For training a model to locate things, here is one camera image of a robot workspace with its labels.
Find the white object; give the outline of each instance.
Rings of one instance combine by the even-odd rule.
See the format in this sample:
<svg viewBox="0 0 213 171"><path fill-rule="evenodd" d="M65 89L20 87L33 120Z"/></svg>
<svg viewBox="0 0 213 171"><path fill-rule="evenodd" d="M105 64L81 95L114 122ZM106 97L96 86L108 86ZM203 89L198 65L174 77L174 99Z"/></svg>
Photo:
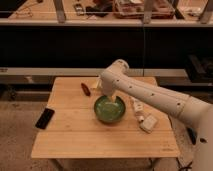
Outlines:
<svg viewBox="0 0 213 171"><path fill-rule="evenodd" d="M140 123L140 128L146 131L147 133L151 133L153 128L157 124L158 120L153 115L149 115L145 118L143 122Z"/></svg>
<svg viewBox="0 0 213 171"><path fill-rule="evenodd" d="M116 60L100 75L102 92L112 96L116 89L171 115L197 132L193 171L213 170L213 105L189 95L127 77L129 65Z"/></svg>
<svg viewBox="0 0 213 171"><path fill-rule="evenodd" d="M143 122L144 119L145 119L143 115L138 115L136 117L137 117L137 120L138 120L139 123Z"/></svg>
<svg viewBox="0 0 213 171"><path fill-rule="evenodd" d="M130 0L133 4L141 4L141 0Z"/></svg>

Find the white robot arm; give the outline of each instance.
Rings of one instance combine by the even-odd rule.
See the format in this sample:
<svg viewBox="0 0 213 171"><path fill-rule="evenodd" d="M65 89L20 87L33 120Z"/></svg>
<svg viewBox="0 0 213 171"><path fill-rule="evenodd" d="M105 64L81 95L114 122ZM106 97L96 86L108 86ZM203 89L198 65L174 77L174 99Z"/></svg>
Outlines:
<svg viewBox="0 0 213 171"><path fill-rule="evenodd" d="M193 171L213 170L213 105L189 95L137 81L125 75L124 60L116 60L100 75L103 94L123 91L173 116L197 132Z"/></svg>

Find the wooden table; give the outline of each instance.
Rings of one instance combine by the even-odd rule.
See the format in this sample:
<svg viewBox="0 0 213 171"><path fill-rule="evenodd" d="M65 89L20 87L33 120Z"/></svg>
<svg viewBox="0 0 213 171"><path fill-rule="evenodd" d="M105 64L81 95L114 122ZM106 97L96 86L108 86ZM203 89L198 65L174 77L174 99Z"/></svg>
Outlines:
<svg viewBox="0 0 213 171"><path fill-rule="evenodd" d="M153 77L135 79L156 84ZM159 120L147 134L139 128L129 95L117 91L126 104L124 118L117 124L105 125L97 120L93 106L101 92L92 90L85 96L81 83L88 86L95 77L58 77L47 107L55 114L48 127L39 131L32 158L162 158L177 157L179 149L167 115L144 105L144 110Z"/></svg>

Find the black dot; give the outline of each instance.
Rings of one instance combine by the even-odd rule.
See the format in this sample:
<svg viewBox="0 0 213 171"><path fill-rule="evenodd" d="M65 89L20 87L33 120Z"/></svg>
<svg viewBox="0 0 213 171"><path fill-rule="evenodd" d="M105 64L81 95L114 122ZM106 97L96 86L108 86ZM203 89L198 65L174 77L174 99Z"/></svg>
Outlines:
<svg viewBox="0 0 213 171"><path fill-rule="evenodd" d="M201 142L201 143L207 143L207 141L206 141L205 138L200 138L200 142Z"/></svg>

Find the small white block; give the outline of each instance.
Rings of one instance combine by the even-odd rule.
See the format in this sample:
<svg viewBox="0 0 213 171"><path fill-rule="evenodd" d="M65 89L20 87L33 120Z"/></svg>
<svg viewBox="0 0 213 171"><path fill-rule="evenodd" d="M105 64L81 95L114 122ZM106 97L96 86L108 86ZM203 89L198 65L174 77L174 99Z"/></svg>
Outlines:
<svg viewBox="0 0 213 171"><path fill-rule="evenodd" d="M147 133L151 133L158 120L153 115L149 115L145 118L143 122L140 123L140 128L146 131Z"/></svg>

